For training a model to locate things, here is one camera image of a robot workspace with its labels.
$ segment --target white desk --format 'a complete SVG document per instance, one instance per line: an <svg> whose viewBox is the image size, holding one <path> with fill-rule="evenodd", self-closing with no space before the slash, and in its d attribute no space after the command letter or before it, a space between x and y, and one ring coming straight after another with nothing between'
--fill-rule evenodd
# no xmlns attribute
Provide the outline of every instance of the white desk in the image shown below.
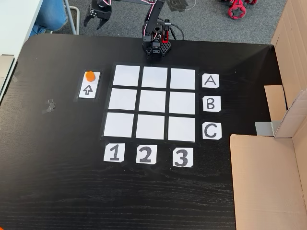
<svg viewBox="0 0 307 230"><path fill-rule="evenodd" d="M0 102L42 2L43 0L0 0L0 55L9 54L15 57L8 77L0 78Z"/></svg>

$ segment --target jeans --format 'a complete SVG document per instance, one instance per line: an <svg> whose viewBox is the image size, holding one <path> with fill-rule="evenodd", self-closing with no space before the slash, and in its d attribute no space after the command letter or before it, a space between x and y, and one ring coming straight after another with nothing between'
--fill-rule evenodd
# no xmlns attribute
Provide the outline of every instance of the jeans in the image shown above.
<svg viewBox="0 0 307 230"><path fill-rule="evenodd" d="M43 0L30 36L59 30L67 22L63 0Z"/></svg>

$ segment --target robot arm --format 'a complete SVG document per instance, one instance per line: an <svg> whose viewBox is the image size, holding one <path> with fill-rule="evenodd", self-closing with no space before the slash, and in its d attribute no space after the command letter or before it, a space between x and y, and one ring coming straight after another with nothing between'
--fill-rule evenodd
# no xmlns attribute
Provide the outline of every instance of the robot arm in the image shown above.
<svg viewBox="0 0 307 230"><path fill-rule="evenodd" d="M169 20L158 21L159 14L165 0L140 0L150 4L150 8L145 17L142 28L143 49L147 55L161 54L165 56L170 50L169 29L171 23ZM109 19L112 13L112 0L92 0L90 10L84 20L84 26L92 18L99 18L100 23L97 29L100 29Z"/></svg>

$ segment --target arrow symbol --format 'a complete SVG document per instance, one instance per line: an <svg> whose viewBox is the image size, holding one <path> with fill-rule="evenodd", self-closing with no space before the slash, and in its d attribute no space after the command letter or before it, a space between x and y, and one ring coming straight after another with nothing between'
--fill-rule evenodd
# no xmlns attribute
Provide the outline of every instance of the arrow symbol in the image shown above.
<svg viewBox="0 0 307 230"><path fill-rule="evenodd" d="M92 88L90 85L88 85L84 90L82 90L85 92L85 95L89 95L90 92L93 92Z"/></svg>

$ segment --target grid of paper squares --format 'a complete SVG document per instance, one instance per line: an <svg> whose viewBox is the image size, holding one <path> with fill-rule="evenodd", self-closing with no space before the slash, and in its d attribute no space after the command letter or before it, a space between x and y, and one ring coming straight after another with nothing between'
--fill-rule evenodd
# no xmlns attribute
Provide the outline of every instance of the grid of paper squares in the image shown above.
<svg viewBox="0 0 307 230"><path fill-rule="evenodd" d="M136 138L163 140L167 133L167 140L195 142L195 70L172 68L167 88L167 68L144 67L138 88L140 69L116 66L103 136L131 138L137 116ZM167 91L169 117L165 130Z"/></svg>

